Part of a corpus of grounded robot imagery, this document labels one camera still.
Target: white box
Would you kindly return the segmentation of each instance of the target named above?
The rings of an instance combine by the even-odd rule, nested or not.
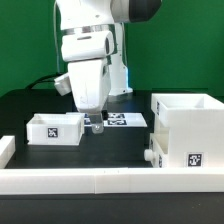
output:
[[[153,94],[154,167],[224,167],[224,104],[206,94]]]
[[[35,114],[27,124],[28,144],[79,145],[84,133],[84,115]]]

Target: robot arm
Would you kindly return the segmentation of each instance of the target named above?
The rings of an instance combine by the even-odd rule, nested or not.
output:
[[[72,90],[79,112],[90,117],[94,133],[103,132],[101,110],[111,89],[107,58],[114,52],[110,24],[150,19],[161,0],[56,0],[61,13],[63,60],[68,73],[55,80],[64,94]]]

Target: black cable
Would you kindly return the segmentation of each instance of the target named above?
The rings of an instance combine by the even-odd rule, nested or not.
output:
[[[37,84],[40,84],[40,83],[53,82],[53,80],[48,80],[48,79],[57,78],[61,75],[62,75],[61,73],[56,73],[56,74],[52,74],[52,75],[43,76],[43,77],[37,79],[36,81],[34,81],[33,83],[29,84],[28,86],[26,86],[25,89],[32,89],[34,86],[36,86]]]

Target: green background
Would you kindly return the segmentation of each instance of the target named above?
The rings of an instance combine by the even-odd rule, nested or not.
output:
[[[56,72],[54,0],[0,0],[0,95]],[[130,86],[224,96],[224,1],[164,0],[126,26]]]

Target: black table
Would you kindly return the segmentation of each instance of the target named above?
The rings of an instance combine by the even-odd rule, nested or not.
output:
[[[27,145],[26,123],[34,113],[76,111],[71,95],[54,90],[15,90],[0,98],[0,136],[15,135],[16,154],[7,169],[149,167],[143,152],[153,132],[150,93],[108,103],[109,112],[140,112],[148,128],[86,127],[80,145]],[[0,196],[0,223],[223,223],[223,193]]]

